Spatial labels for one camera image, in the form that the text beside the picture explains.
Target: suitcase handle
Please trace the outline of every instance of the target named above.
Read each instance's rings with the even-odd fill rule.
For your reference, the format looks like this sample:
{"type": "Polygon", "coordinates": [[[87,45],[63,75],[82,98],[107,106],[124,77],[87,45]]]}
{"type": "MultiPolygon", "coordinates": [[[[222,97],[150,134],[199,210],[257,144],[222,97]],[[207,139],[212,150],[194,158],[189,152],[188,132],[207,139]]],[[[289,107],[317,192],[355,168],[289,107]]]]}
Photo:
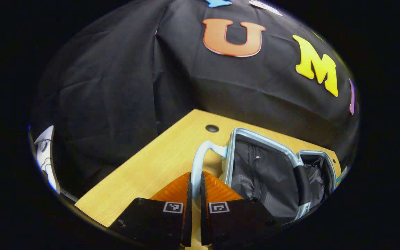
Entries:
{"type": "Polygon", "coordinates": [[[195,207],[200,211],[201,197],[200,197],[200,179],[201,172],[203,168],[203,159],[208,150],[212,150],[217,154],[221,155],[222,159],[227,157],[228,146],[219,146],[211,141],[203,142],[200,147],[198,147],[197,152],[194,156],[194,161],[192,162],[191,171],[191,184],[192,184],[192,200],[194,201],[195,207]]]}

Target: black cloth backdrop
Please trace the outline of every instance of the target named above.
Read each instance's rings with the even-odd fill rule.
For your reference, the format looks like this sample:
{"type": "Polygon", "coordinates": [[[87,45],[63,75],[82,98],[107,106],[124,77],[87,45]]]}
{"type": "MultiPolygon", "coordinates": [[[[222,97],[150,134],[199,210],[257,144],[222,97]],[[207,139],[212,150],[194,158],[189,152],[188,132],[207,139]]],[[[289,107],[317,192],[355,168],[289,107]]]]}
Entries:
{"type": "Polygon", "coordinates": [[[242,0],[222,8],[139,0],[96,20],[57,52],[39,83],[30,125],[34,139],[55,126],[57,176],[72,172],[63,178],[77,196],[192,109],[331,149],[343,170],[354,161],[360,123],[357,88],[355,114],[349,112],[349,78],[356,85],[333,49],[285,13],[242,0]],[[246,58],[211,52],[203,45],[208,18],[232,20],[226,39],[235,44],[246,40],[240,22],[263,25],[260,52],[246,58]],[[300,47],[292,35],[335,61],[338,97],[296,72],[300,47]]]}

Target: table surface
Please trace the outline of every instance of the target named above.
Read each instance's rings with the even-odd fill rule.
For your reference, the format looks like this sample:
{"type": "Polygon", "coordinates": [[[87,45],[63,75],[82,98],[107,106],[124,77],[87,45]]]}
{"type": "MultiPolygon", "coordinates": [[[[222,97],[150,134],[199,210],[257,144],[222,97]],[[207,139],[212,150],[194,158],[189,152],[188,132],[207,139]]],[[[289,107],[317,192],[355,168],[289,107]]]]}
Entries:
{"type": "MultiPolygon", "coordinates": [[[[336,176],[340,165],[335,152],[281,133],[239,122],[230,118],[194,109],[168,128],[164,133],[129,158],[75,204],[88,216],[102,225],[111,223],[135,198],[150,198],[168,183],[191,171],[197,148],[206,140],[225,146],[236,127],[247,128],[289,147],[293,152],[301,149],[327,152],[334,164],[336,176]],[[210,132],[206,125],[216,125],[218,132],[210,132]]],[[[203,170],[219,177],[222,174],[221,159],[208,150],[203,170]]],[[[192,246],[189,249],[206,249],[196,239],[200,228],[200,212],[192,206],[192,246]]]]}

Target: orange letter u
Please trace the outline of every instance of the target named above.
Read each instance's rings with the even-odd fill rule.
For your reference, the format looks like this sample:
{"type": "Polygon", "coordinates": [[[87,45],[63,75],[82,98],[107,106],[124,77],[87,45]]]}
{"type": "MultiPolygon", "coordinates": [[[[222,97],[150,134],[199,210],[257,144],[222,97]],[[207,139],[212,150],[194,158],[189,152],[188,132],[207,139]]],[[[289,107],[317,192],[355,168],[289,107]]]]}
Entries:
{"type": "Polygon", "coordinates": [[[266,30],[262,25],[241,22],[240,25],[246,27],[246,43],[232,44],[226,40],[226,29],[232,24],[231,20],[211,18],[203,20],[203,23],[206,25],[203,43],[217,54],[250,57],[262,47],[262,31],[266,30]]]}

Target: yellow letter m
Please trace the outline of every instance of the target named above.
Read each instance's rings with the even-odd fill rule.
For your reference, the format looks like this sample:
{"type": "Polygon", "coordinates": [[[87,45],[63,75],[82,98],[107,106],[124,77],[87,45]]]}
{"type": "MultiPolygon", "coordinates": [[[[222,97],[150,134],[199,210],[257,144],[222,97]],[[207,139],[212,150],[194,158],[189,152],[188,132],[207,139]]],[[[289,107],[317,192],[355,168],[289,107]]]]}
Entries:
{"type": "Polygon", "coordinates": [[[337,97],[339,92],[337,89],[338,81],[336,77],[336,64],[334,61],[327,54],[324,54],[322,59],[320,59],[313,46],[304,38],[297,35],[293,35],[292,38],[294,38],[300,46],[300,64],[295,66],[295,70],[302,76],[313,79],[314,73],[311,69],[312,64],[319,84],[322,83],[325,75],[328,74],[327,80],[325,81],[325,88],[337,97]]]}

